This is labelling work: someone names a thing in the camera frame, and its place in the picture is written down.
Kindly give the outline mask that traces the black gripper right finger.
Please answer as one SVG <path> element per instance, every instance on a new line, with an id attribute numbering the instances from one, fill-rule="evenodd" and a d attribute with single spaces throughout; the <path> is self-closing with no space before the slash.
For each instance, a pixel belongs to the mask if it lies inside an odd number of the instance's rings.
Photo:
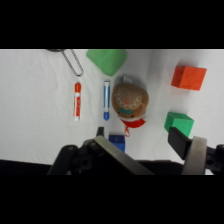
<path id="1" fill-rule="evenodd" d="M 207 140 L 201 137 L 189 139 L 179 129 L 171 127 L 168 143 L 184 161 L 183 175 L 204 175 Z"/>

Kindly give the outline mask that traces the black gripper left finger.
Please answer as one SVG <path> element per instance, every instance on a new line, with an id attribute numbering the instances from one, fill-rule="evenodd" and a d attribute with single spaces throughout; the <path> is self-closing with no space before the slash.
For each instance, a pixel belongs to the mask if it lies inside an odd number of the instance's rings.
<path id="1" fill-rule="evenodd" d="M 97 130 L 94 143 L 98 148 L 103 150 L 109 157 L 119 164 L 123 170 L 132 175 L 152 175 L 152 172 L 144 166 L 133 160 L 130 156 L 122 152 L 104 137 L 104 128 L 99 127 Z"/>

